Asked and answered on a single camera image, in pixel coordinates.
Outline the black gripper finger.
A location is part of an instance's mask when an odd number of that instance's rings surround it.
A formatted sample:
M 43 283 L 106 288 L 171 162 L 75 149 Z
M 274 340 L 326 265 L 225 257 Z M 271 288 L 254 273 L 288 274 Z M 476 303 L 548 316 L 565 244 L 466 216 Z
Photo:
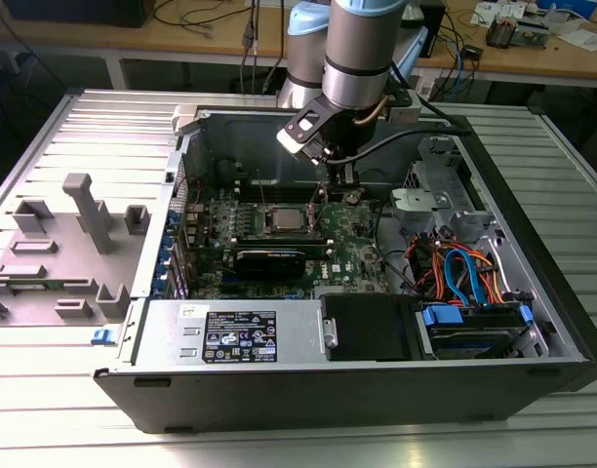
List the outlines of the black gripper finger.
M 348 163 L 343 169 L 343 202 L 359 203 L 362 197 L 362 187 L 353 163 Z
M 337 166 L 327 165 L 326 166 L 326 175 L 325 175 L 325 191 L 326 191 L 326 201 L 328 203 L 331 202 L 340 202 L 343 190 L 339 175 L 339 169 Z

